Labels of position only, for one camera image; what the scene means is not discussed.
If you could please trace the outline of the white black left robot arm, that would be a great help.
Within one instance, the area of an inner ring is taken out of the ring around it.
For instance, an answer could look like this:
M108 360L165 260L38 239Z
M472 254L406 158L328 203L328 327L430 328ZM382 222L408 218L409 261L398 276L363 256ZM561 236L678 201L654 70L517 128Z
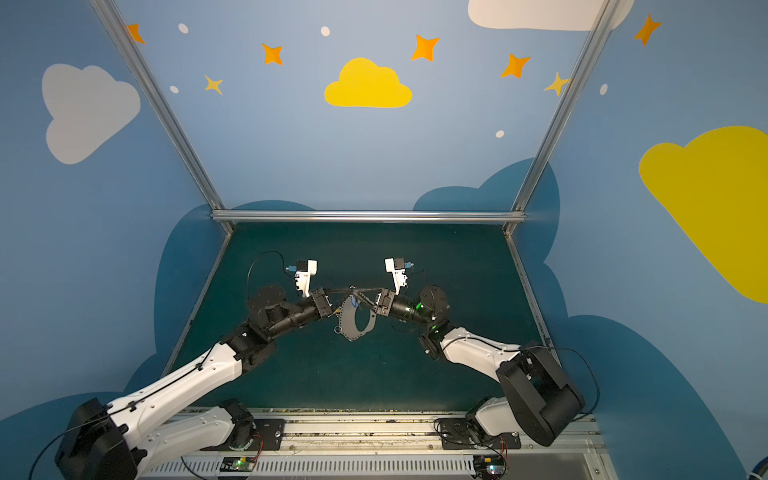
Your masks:
M137 479L158 464L200 449L261 449L254 418L237 400L187 422L168 421L264 363L277 338L342 308L321 288L290 303L280 286L261 288L247 306L246 320L188 364L107 404L91 399L80 405L54 456L63 477Z

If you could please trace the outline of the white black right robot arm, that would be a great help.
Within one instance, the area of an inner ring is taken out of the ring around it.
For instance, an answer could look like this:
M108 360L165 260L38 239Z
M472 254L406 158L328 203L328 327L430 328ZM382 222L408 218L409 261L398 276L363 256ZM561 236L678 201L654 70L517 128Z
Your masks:
M497 381L504 396L484 400L466 415L477 442L523 433L548 447L585 407L582 393L549 348L505 344L454 325L445 293L437 286L422 289L416 299L388 289L374 300L361 289L352 296L379 316L421 326L419 341L430 357Z

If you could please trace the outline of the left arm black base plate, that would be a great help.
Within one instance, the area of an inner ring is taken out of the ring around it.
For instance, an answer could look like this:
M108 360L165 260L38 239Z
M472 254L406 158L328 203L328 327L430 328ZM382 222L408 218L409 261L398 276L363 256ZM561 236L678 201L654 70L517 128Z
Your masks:
M257 418L251 422L243 449L245 451L278 451L281 448L286 421L281 418Z

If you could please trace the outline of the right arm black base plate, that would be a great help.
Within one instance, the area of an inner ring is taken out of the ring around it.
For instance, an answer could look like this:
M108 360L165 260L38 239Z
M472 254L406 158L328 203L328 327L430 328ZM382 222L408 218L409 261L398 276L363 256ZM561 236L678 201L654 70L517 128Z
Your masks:
M433 422L433 428L446 450L476 448L506 451L521 448L517 432L489 434L477 421L464 417L438 418Z

